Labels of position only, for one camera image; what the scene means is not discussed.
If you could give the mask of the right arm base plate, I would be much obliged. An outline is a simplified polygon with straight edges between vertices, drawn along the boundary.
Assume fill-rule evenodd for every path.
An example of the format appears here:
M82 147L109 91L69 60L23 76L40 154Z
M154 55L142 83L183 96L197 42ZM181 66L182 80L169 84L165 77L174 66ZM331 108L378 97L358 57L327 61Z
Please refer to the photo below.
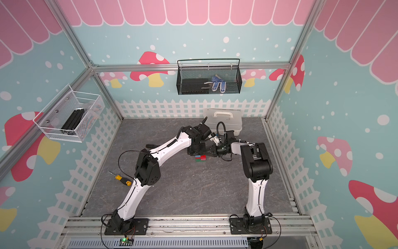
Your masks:
M273 233L267 217L229 217L231 234L259 234L270 235Z

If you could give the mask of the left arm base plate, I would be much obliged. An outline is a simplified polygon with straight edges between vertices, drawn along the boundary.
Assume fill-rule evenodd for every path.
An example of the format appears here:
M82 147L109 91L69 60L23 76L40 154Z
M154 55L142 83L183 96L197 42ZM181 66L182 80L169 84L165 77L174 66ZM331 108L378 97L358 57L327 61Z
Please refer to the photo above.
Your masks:
M111 219L104 234L107 236L146 235L149 219L134 218L128 221L117 221Z

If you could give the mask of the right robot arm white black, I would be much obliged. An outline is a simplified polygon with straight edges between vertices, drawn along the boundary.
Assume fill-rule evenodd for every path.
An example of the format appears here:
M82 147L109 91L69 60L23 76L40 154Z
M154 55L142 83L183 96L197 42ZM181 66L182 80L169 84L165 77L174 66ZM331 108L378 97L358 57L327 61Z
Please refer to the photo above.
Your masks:
M264 143L253 143L236 139L233 132L225 132L221 136L211 133L207 137L213 142L209 151L213 156L222 157L226 154L240 155L243 171L248 178L248 201L244 209L242 222L247 233L266 231L266 212L264 209L265 188L273 166Z

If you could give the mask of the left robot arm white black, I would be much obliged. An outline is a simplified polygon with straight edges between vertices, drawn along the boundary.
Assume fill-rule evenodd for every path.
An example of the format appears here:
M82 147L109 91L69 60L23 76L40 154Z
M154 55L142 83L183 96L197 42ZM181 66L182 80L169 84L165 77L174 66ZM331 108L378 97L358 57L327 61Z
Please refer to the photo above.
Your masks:
M106 228L111 232L128 233L133 228L133 218L145 193L161 177L160 167L184 149L187 149L191 156L205 155L206 142L212 139L215 139L215 145L219 145L218 137L201 122L195 127L181 127L176 136L156 148L142 149L135 166L131 188L122 204L110 215Z

